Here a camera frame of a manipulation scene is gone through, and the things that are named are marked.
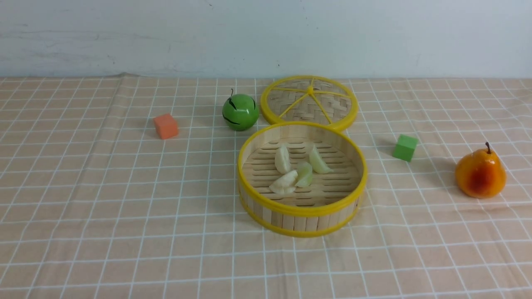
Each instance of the grid tablecloth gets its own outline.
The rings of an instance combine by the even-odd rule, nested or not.
[[[342,79],[367,159],[357,216],[264,230],[235,195],[231,93],[272,79],[0,78],[0,298],[532,298],[532,79]],[[171,113],[179,136],[158,139]],[[391,157],[399,134],[420,143]],[[504,191],[454,165],[490,142]]]

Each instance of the yellow rim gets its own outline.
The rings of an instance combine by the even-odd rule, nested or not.
[[[341,138],[346,140],[351,146],[355,148],[356,152],[360,156],[360,159],[362,160],[362,167],[363,167],[362,178],[360,180],[360,184],[357,186],[355,190],[353,190],[349,195],[347,195],[346,197],[342,198],[341,200],[335,203],[331,203],[325,206],[318,206],[318,207],[300,207],[300,206],[283,205],[275,201],[272,201],[268,199],[267,197],[265,197],[264,195],[257,192],[257,190],[251,186],[251,184],[244,177],[244,173],[242,172],[242,167],[245,162],[243,161],[243,157],[242,157],[244,153],[244,149],[250,144],[250,142],[255,137],[257,137],[260,134],[265,133],[268,130],[271,130],[276,127],[281,127],[281,126],[294,126],[294,125],[317,127],[317,128],[322,128],[324,130],[330,131],[332,133],[335,133],[341,136]],[[351,204],[352,202],[354,202],[358,197],[360,197],[360,195],[362,194],[364,190],[364,187],[366,186],[367,180],[368,180],[368,167],[366,165],[364,154],[362,154],[362,151],[359,149],[359,147],[356,144],[354,144],[354,142],[351,139],[347,138],[341,132],[338,132],[329,126],[324,126],[318,123],[306,122],[306,121],[287,121],[287,122],[273,124],[251,135],[251,137],[249,137],[244,143],[244,145],[241,147],[240,153],[238,154],[238,182],[242,184],[242,187],[252,197],[252,199],[258,202],[260,205],[274,212],[278,212],[278,213],[285,214],[285,215],[290,215],[290,216],[295,216],[295,217],[319,217],[319,216],[323,216],[326,214],[339,211],[343,209],[344,207],[348,206],[349,204]]]
[[[309,87],[307,88],[307,90],[299,90],[299,89],[293,89],[293,88],[276,88],[277,85],[279,85],[281,83],[284,83],[284,82],[287,82],[287,81],[290,81],[290,80],[294,80],[294,79],[309,79],[309,78],[311,79],[311,83],[310,83]],[[347,113],[346,117],[344,117],[343,119],[341,119],[341,120],[339,120],[337,122],[332,122],[331,121],[331,119],[329,118],[329,115],[325,112],[325,109],[323,108],[321,103],[318,101],[318,99],[314,96],[314,94],[333,94],[333,95],[340,95],[340,96],[345,96],[345,95],[334,93],[334,92],[324,92],[324,91],[321,91],[321,90],[314,90],[313,91],[312,86],[313,86],[313,83],[314,83],[315,79],[331,83],[333,85],[338,86],[343,91],[345,91],[345,93],[351,99],[351,102],[352,102],[351,109]],[[270,106],[268,105],[268,95],[270,94],[270,91],[272,91],[273,89],[276,89],[276,90],[291,90],[291,91],[294,91],[294,92],[303,92],[304,95],[301,96],[300,98],[298,98],[294,103],[292,103],[292,105],[290,105],[287,109],[285,109],[283,111],[283,113],[281,113],[280,115],[276,115],[275,113],[273,113],[273,111],[271,111]],[[270,124],[277,124],[277,123],[287,122],[286,120],[281,119],[281,116],[283,116],[286,112],[288,112],[288,110],[292,109],[297,103],[299,103],[302,99],[306,98],[307,96],[312,97],[312,99],[316,102],[318,107],[323,112],[323,115],[325,115],[325,118],[327,119],[327,121],[329,121],[329,125],[327,125],[327,127],[333,128],[333,130],[343,131],[343,130],[347,129],[356,119],[356,114],[359,111],[359,106],[358,106],[358,101],[356,99],[355,94],[353,94],[353,92],[350,89],[345,87],[340,82],[337,82],[337,81],[334,81],[334,80],[331,80],[331,79],[328,79],[328,78],[324,78],[324,77],[319,77],[319,76],[292,76],[292,77],[287,77],[287,78],[275,81],[274,83],[270,84],[264,90],[264,92],[261,95],[261,101],[260,101],[260,103],[261,103],[260,106],[261,107],[260,108],[261,108],[262,116]]]
[[[356,206],[356,208],[353,211],[353,213],[349,217],[347,217],[344,221],[339,222],[337,225],[335,225],[333,227],[329,227],[327,229],[317,230],[317,231],[295,231],[295,230],[289,230],[289,229],[285,229],[285,228],[280,228],[278,226],[274,226],[273,224],[268,223],[268,222],[262,220],[261,218],[257,217],[257,215],[255,215],[255,213],[253,213],[249,209],[249,207],[246,205],[246,203],[244,202],[244,199],[242,198],[242,195],[240,193],[239,193],[239,197],[240,197],[240,204],[242,205],[244,210],[246,210],[247,214],[253,220],[255,220],[258,224],[260,224],[263,227],[265,227],[265,228],[267,228],[267,229],[269,229],[269,230],[271,230],[273,232],[276,232],[278,234],[285,235],[285,236],[290,236],[290,237],[296,237],[296,238],[312,238],[312,237],[324,236],[324,235],[330,234],[331,232],[336,231],[336,230],[344,227],[349,221],[351,221],[351,219],[353,219],[355,217],[355,215],[358,212],[359,207],[360,207],[360,205],[362,203],[362,200],[360,199],[359,202],[358,202],[358,205]]]

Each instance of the steamer basket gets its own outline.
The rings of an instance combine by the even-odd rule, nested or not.
[[[313,173],[312,184],[281,196],[268,186],[281,174],[274,164],[276,149],[286,143],[293,169],[308,161],[316,144],[334,171]],[[238,155],[237,188],[247,213],[262,226],[293,237],[316,237],[346,225],[356,214],[367,181],[360,149],[345,135],[321,124],[292,121],[254,133]]]
[[[294,76],[272,83],[262,93],[260,108],[270,124],[305,121],[338,131],[355,121],[359,109],[349,88],[318,76]]]

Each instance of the orange pear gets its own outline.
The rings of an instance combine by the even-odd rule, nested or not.
[[[468,196],[490,198],[506,186],[506,170],[499,156],[489,148],[477,149],[464,156],[454,171],[458,187]]]

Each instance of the toy block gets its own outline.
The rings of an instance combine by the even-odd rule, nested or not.
[[[153,123],[155,124],[155,131],[161,139],[168,139],[179,133],[177,122],[170,113],[159,115],[153,119]]]
[[[401,134],[395,145],[393,157],[410,162],[414,156],[415,147],[418,145],[417,138]]]

